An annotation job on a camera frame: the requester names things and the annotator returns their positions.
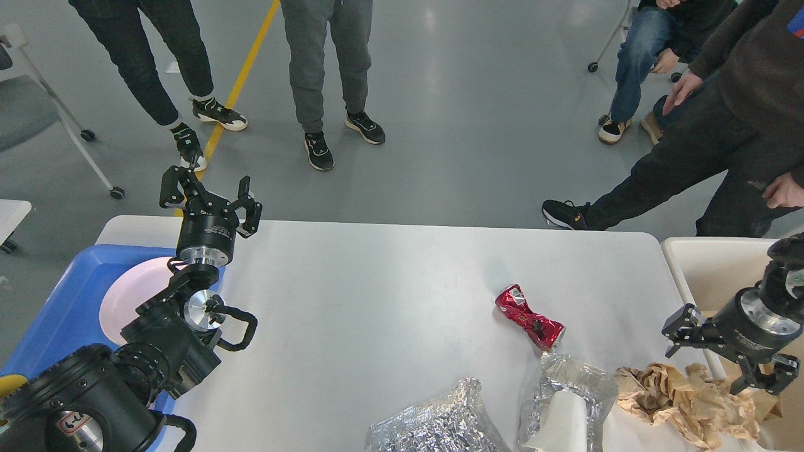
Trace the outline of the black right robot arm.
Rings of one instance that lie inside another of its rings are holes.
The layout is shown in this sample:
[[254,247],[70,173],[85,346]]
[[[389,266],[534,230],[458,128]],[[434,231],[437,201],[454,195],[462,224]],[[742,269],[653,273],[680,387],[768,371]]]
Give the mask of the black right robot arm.
[[800,360],[781,349],[802,335],[802,234],[769,247],[762,280],[739,290],[706,320],[692,303],[669,316],[661,329],[671,358],[681,347],[713,351],[737,363],[742,375],[732,395],[746,388],[778,395],[797,377]]

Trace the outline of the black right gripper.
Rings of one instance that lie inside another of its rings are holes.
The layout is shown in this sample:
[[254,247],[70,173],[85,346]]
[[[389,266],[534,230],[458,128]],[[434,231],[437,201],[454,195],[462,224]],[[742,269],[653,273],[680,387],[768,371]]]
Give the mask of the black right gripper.
[[[741,289],[710,321],[701,320],[697,306],[685,304],[661,329],[669,343],[665,357],[671,358],[681,347],[707,349],[740,366],[742,375],[731,383],[730,394],[753,388],[779,395],[800,371],[798,358],[778,352],[801,337],[802,317],[775,313],[761,295],[756,287]],[[764,373],[760,363],[769,361],[773,372]]]

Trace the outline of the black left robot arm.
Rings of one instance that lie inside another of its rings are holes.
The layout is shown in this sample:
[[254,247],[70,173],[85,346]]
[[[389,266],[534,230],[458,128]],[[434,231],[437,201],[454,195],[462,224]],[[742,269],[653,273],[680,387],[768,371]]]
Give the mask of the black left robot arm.
[[198,386],[220,364],[216,347],[242,351],[258,329],[255,315],[212,290],[236,236],[258,231],[263,206],[249,188],[241,178],[230,201],[192,169],[164,172],[159,203],[184,212],[167,287],[137,307],[122,347],[80,347],[4,397],[3,451],[146,451],[167,426],[183,430],[176,450],[193,449],[195,424],[151,405],[163,392],[177,399]]

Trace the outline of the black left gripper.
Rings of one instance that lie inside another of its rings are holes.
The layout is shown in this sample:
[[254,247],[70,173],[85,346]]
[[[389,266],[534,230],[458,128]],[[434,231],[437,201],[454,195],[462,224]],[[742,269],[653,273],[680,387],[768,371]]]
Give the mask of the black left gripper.
[[[218,195],[209,195],[188,167],[170,166],[161,178],[158,206],[183,210],[176,256],[189,264],[204,263],[224,267],[234,255],[236,232],[249,238],[259,228],[263,205],[250,192],[251,178],[239,180],[235,200],[229,202]],[[239,221],[237,211],[245,211]]]

